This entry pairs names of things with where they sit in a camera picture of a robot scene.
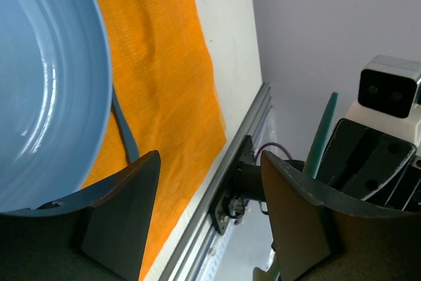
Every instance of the black mount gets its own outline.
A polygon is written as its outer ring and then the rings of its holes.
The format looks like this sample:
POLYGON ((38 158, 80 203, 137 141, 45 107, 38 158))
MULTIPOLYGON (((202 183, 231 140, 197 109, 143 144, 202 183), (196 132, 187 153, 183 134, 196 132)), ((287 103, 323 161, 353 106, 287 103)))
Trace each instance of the black mount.
POLYGON ((36 210, 0 213, 0 280, 138 281, 161 159, 36 210))
MULTIPOLYGON (((351 197, 402 211, 421 211, 421 157, 407 142, 341 119, 330 138, 316 177, 351 197)), ((224 234, 241 218, 248 200, 266 201, 260 167, 253 164, 253 143, 246 136, 224 175, 209 212, 224 234)), ((287 161, 297 170, 304 162, 287 161)))

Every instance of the orange tarp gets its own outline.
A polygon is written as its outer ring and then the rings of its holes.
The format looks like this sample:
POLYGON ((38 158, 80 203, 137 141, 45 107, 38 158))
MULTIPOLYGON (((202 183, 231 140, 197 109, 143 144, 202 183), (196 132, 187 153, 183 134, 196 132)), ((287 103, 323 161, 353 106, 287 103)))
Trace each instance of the orange tarp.
MULTIPOLYGON (((141 153, 158 149, 161 177, 140 278, 225 144, 194 0, 98 0, 107 27, 114 86, 141 153)), ((116 121, 85 186, 126 166, 116 121)))

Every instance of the purple cable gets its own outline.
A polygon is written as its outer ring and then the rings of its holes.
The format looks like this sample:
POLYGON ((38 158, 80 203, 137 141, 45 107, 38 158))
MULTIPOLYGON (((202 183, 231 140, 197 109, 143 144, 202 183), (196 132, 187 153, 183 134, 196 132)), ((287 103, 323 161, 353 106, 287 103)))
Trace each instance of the purple cable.
POLYGON ((263 149, 265 149, 265 148, 266 148, 266 147, 268 147, 268 146, 275 146, 275 147, 279 148, 281 151, 283 151, 283 152, 285 153, 285 155, 288 157, 288 159, 289 159, 290 161, 292 161, 292 160, 293 160, 292 155, 289 153, 289 151, 288 151, 288 150, 287 150, 284 146, 282 146, 281 144, 275 143, 274 141, 270 141, 270 142, 268 142, 268 143, 266 143, 266 144, 263 144, 263 145, 259 148, 259 150, 257 151, 257 153, 256 153, 256 155, 255 155, 255 160, 254 160, 254 162, 253 162, 253 164, 254 164, 254 165, 256 164, 257 159, 259 158, 259 155, 262 153, 263 149))

